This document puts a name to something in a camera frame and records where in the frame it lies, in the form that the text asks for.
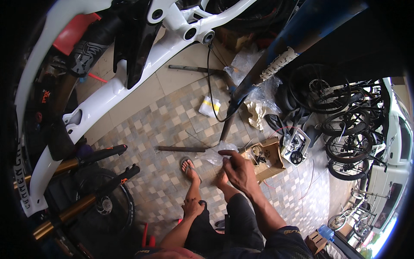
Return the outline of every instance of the person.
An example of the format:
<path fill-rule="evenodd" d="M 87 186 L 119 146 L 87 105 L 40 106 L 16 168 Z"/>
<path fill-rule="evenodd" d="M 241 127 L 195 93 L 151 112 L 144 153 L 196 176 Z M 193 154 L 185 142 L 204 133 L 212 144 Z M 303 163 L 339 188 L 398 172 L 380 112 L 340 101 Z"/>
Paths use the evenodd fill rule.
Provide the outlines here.
<path fill-rule="evenodd" d="M 313 258 L 299 229 L 286 225 L 262 193 L 253 163 L 236 151 L 222 150 L 219 154 L 231 156 L 223 158 L 216 182 L 227 202 L 225 234 L 217 233 L 210 225 L 207 203 L 199 192 L 200 179 L 191 160 L 187 160 L 182 170 L 190 167 L 187 176 L 191 186 L 182 206 L 183 220 L 165 236 L 159 248 L 142 248 L 135 258 Z M 254 212 L 240 191 L 251 201 Z"/>

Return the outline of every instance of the black shorts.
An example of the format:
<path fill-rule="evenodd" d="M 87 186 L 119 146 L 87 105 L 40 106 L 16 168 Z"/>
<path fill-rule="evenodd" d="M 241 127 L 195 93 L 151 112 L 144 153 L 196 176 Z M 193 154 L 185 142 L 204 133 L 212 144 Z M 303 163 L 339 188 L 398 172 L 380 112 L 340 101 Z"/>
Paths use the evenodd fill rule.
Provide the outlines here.
<path fill-rule="evenodd" d="M 264 249 L 256 216 L 242 194 L 234 195 L 227 204 L 229 226 L 226 226 L 225 234 L 219 234 L 214 230 L 210 224 L 207 203 L 200 201 L 201 203 L 205 204 L 204 211 L 195 218 L 191 225 L 184 248 L 204 256 L 231 247 L 244 247 L 259 251 Z"/>

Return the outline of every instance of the white car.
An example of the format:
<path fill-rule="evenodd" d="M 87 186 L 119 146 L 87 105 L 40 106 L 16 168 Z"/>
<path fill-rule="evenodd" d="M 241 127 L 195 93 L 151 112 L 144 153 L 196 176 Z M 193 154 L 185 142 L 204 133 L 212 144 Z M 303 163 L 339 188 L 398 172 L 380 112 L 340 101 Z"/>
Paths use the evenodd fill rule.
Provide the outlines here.
<path fill-rule="evenodd" d="M 371 212 L 376 214 L 373 232 L 380 233 L 387 226 L 395 207 L 398 205 L 411 172 L 411 152 L 413 132 L 409 123 L 410 116 L 401 99 L 392 90 L 387 78 L 383 78 L 386 90 L 381 94 L 389 94 L 390 109 L 388 113 L 388 133 L 386 134 L 386 150 L 382 157 L 387 162 L 383 165 L 373 165 L 369 177 L 368 192 L 389 195 L 389 199 L 370 195 L 368 202 Z"/>

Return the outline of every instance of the hand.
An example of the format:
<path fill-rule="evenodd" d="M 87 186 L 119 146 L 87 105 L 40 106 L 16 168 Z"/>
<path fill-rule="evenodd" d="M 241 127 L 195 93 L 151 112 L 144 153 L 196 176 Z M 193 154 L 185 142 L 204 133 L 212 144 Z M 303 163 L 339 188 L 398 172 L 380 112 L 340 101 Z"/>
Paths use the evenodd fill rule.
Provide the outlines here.
<path fill-rule="evenodd" d="M 184 217 L 185 218 L 196 218 L 198 215 L 200 215 L 205 207 L 205 204 L 202 203 L 201 205 L 198 203 L 199 200 L 197 198 L 191 199 L 191 200 L 184 200 L 184 205 L 181 207 L 184 210 Z"/>
<path fill-rule="evenodd" d="M 244 159 L 234 150 L 221 150 L 220 155 L 230 155 L 231 158 L 223 158 L 223 169 L 229 181 L 248 197 L 260 191 L 256 180 L 255 168 L 250 160 Z"/>

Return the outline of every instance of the tiled floor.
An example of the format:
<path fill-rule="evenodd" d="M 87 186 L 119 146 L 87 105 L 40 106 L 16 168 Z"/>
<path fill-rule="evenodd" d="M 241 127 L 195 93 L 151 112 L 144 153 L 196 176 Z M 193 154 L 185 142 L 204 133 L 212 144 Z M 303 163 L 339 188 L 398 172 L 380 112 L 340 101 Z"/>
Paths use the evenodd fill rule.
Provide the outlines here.
<path fill-rule="evenodd" d="M 156 40 L 163 34 L 161 29 Z M 95 149 L 122 143 L 128 146 L 123 155 L 106 158 L 100 165 L 116 173 L 133 163 L 140 166 L 141 172 L 127 185 L 134 197 L 137 222 L 148 222 L 149 233 L 155 235 L 158 242 L 183 216 L 181 205 L 190 185 L 179 170 L 184 156 L 193 159 L 203 178 L 200 193 L 208 203 L 210 222 L 213 224 L 226 214 L 222 192 L 211 185 L 219 167 L 198 159 L 195 153 L 157 150 L 159 145 L 209 147 L 218 143 L 223 124 L 198 112 L 208 93 L 207 75 L 167 68 L 169 64 L 205 67 L 207 50 L 206 46 L 196 44 L 180 52 L 85 134 Z M 104 53 L 92 73 L 111 79 L 112 56 L 113 47 Z M 222 69 L 234 56 L 214 41 L 210 65 Z M 88 78 L 76 87 L 78 101 L 84 101 L 101 86 L 101 82 Z M 221 102 L 219 117 L 224 118 L 229 100 L 226 85 L 218 77 L 212 77 L 212 88 L 213 96 Z M 262 141 L 273 132 L 269 126 L 264 132 L 251 127 L 247 123 L 250 114 L 242 107 L 227 138 L 228 143 L 239 148 L 250 140 L 252 143 Z M 267 180 L 271 187 L 264 183 L 261 187 L 286 222 L 298 226 L 305 237 L 328 220 L 330 180 L 323 141 L 310 150 L 308 160 L 298 168 L 285 160 L 284 163 L 286 170 Z"/>
<path fill-rule="evenodd" d="M 215 98 L 221 101 L 219 117 L 224 117 L 229 96 L 218 77 L 212 78 Z M 133 163 L 141 172 L 128 182 L 136 205 L 137 221 L 149 222 L 149 232 L 158 241 L 183 216 L 181 205 L 190 182 L 179 170 L 182 157 L 190 156 L 203 178 L 200 192 L 207 201 L 210 220 L 223 219 L 226 214 L 224 196 L 211 185 L 219 167 L 197 159 L 195 153 L 157 151 L 157 146 L 213 146 L 218 143 L 222 123 L 198 113 L 204 95 L 208 93 L 207 80 L 201 79 L 166 95 L 124 120 L 99 139 L 95 149 L 126 144 L 128 150 L 121 156 L 102 160 L 101 166 L 116 173 Z M 250 139 L 253 143 L 266 139 L 273 131 L 264 132 L 247 123 L 250 114 L 241 109 L 227 138 L 239 148 Z M 267 180 L 272 186 L 261 184 L 262 190 L 288 224 L 298 226 L 305 237 L 327 222 L 329 211 L 329 177 L 323 142 L 319 141 L 309 152 L 309 159 L 298 168 L 284 161 L 286 170 Z"/>
<path fill-rule="evenodd" d="M 161 28 L 155 42 L 157 42 L 164 35 L 164 32 L 165 29 Z M 225 50 L 219 42 L 214 40 L 213 43 L 214 48 L 210 55 L 210 68 L 221 70 L 224 66 L 231 63 L 235 54 Z M 105 80 L 111 79 L 115 75 L 113 73 L 113 51 L 114 49 L 112 45 L 98 60 L 96 65 L 92 68 L 91 73 Z M 123 101 L 99 119 L 98 122 L 88 130 L 88 132 L 86 132 L 85 136 L 88 140 L 88 144 L 95 143 L 98 139 L 103 137 L 121 122 L 134 115 L 137 111 L 147 107 L 151 103 L 188 84 L 206 77 L 207 74 L 205 73 L 172 70 L 168 68 L 168 65 L 206 67 L 207 52 L 208 48 L 206 45 L 195 44 L 184 49 L 170 59 L 135 91 L 133 91 Z M 91 77 L 88 77 L 84 83 L 78 84 L 76 86 L 78 103 L 86 100 L 103 84 L 104 83 L 101 81 Z"/>

